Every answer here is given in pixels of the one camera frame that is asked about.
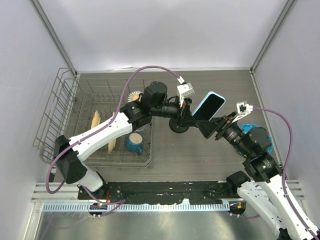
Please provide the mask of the black phone stand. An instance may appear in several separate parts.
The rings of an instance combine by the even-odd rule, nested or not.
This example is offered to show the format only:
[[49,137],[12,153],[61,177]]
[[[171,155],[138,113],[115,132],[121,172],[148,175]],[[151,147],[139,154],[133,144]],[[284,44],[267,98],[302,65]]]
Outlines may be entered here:
[[190,127],[182,124],[183,118],[171,118],[169,120],[169,128],[177,134],[185,133]]

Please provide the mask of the phone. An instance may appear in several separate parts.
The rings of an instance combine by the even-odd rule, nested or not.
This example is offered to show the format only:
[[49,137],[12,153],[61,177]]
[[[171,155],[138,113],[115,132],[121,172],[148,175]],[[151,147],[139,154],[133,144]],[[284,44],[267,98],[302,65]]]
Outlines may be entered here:
[[226,99],[223,96],[209,91],[192,112],[192,116],[196,120],[210,121],[225,103]]

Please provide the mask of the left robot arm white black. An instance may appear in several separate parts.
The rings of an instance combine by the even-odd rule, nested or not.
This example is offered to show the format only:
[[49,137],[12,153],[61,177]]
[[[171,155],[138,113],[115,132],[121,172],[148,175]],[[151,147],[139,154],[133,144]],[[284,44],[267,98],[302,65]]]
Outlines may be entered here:
[[153,117],[176,118],[184,109],[185,99],[194,94],[190,83],[177,86],[177,100],[167,100],[167,86],[152,82],[138,99],[118,108],[114,116],[79,135],[59,136],[54,144],[53,164],[59,169],[66,184],[78,183],[100,200],[107,192],[104,179],[85,165],[85,160],[109,142],[127,135],[147,124]]

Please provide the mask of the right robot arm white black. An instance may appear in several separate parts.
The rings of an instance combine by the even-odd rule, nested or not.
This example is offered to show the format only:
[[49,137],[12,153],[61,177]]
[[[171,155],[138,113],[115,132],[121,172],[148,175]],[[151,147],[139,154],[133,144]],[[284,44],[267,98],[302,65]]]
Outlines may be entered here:
[[318,240],[319,228],[303,211],[286,183],[285,167],[268,153],[272,145],[263,127],[253,127],[244,133],[238,120],[255,107],[242,105],[238,112],[210,120],[196,117],[195,125],[206,137],[216,133],[216,140],[228,141],[244,157],[245,171],[238,171],[226,181],[226,193],[240,196],[274,230],[279,240]]

